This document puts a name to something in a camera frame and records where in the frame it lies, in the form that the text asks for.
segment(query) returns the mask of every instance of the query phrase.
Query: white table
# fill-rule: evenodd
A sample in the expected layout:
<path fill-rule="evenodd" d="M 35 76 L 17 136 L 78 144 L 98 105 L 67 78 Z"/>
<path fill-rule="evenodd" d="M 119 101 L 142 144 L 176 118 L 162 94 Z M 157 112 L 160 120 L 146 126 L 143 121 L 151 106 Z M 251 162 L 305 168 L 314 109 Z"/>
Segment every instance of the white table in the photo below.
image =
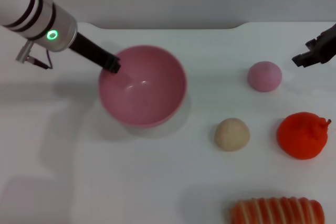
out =
<path fill-rule="evenodd" d="M 80 31 L 117 52 L 151 44 L 187 72 L 178 114 L 151 130 L 125 127 L 97 96 L 100 68 L 70 50 L 54 70 L 20 65 L 24 40 L 0 28 L 1 224 L 220 224 L 222 210 L 251 197 L 305 196 L 336 220 L 336 59 L 297 68 L 291 58 L 333 23 L 248 23 L 230 30 Z M 33 56 L 46 59 L 35 46 Z M 272 93 L 246 83 L 262 60 L 284 79 Z M 286 116 L 309 111 L 335 120 L 317 158 L 298 161 L 277 145 Z M 237 117 L 249 144 L 225 153 L 213 143 L 221 120 Z"/>

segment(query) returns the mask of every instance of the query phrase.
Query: orange toy pepper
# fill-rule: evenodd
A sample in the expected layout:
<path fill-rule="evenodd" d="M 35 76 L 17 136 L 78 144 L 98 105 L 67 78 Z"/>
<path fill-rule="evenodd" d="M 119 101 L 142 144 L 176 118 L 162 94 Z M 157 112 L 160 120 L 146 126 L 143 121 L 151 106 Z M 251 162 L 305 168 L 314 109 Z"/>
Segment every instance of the orange toy pepper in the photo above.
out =
<path fill-rule="evenodd" d="M 280 147 L 297 159 L 316 157 L 328 139 L 329 119 L 326 121 L 313 113 L 300 112 L 287 117 L 278 128 Z"/>

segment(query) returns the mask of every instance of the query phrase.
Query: pink bowl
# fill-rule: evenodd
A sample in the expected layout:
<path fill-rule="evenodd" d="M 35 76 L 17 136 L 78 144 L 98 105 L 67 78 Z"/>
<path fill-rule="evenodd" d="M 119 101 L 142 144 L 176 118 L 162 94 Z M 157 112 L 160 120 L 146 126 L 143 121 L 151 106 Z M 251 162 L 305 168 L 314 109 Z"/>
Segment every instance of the pink bowl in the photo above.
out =
<path fill-rule="evenodd" d="M 134 46 L 117 54 L 117 74 L 102 70 L 100 100 L 122 123 L 153 127 L 178 110 L 186 94 L 182 65 L 168 51 L 154 46 Z"/>

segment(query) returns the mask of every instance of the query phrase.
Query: black stripe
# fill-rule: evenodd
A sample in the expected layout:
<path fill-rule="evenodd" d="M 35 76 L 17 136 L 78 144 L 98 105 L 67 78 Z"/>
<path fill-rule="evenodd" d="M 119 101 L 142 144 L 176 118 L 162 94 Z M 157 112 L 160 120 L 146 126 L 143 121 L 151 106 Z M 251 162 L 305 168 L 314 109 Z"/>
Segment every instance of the black stripe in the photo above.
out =
<path fill-rule="evenodd" d="M 28 18 L 28 16 L 31 14 L 33 8 L 35 5 L 35 0 L 30 0 L 30 3 L 28 5 L 28 8 L 26 9 L 25 13 L 23 13 L 22 17 L 19 18 L 17 21 L 15 21 L 14 23 L 11 23 L 9 25 L 6 25 L 4 27 L 6 28 L 12 28 L 12 27 L 16 27 L 18 25 L 20 25 L 23 21 L 26 20 L 26 18 Z"/>
<path fill-rule="evenodd" d="M 37 40 L 37 39 L 40 39 L 40 38 L 42 38 L 43 36 L 45 36 L 49 32 L 49 30 L 52 28 L 52 26 L 54 25 L 55 20 L 56 20 L 56 7 L 55 7 L 55 4 L 52 5 L 52 11 L 53 11 L 53 14 L 51 15 L 51 19 L 50 19 L 49 24 L 46 27 L 46 29 L 44 29 L 42 31 L 42 33 L 40 33 L 39 35 L 36 35 L 35 37 L 27 38 L 28 40 Z"/>
<path fill-rule="evenodd" d="M 26 31 L 28 29 L 30 29 L 33 24 L 35 24 L 35 22 L 38 20 L 38 18 L 40 17 L 41 15 L 41 12 L 42 12 L 42 9 L 43 9 L 43 0 L 38 0 L 38 7 L 37 7 L 37 10 L 36 10 L 36 13 L 35 15 L 33 16 L 33 18 L 31 19 L 31 21 L 28 22 L 27 25 L 25 25 L 24 27 L 20 28 L 20 29 L 17 29 L 17 30 L 12 30 L 12 31 L 15 31 L 17 33 L 20 33 L 20 32 L 23 32 L 23 31 Z"/>

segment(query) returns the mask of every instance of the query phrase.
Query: plastic toy food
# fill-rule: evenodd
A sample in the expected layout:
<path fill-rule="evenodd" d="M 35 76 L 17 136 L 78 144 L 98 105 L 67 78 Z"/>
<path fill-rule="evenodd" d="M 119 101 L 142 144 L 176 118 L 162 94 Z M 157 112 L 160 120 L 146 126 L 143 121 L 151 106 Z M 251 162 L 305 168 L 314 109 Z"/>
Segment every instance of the plastic toy food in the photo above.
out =
<path fill-rule="evenodd" d="M 274 63 L 261 61 L 250 68 L 247 81 L 255 90 L 269 92 L 280 85 L 282 73 L 280 68 Z"/>
<path fill-rule="evenodd" d="M 237 151 L 243 148 L 250 139 L 250 131 L 246 124 L 238 118 L 222 121 L 215 133 L 216 144 L 225 151 Z"/>
<path fill-rule="evenodd" d="M 316 157 L 328 139 L 326 121 L 313 113 L 300 112 L 287 117 L 278 128 L 277 138 L 280 147 L 297 159 Z"/>
<path fill-rule="evenodd" d="M 306 198 L 241 200 L 230 214 L 232 224 L 324 224 L 321 204 Z"/>

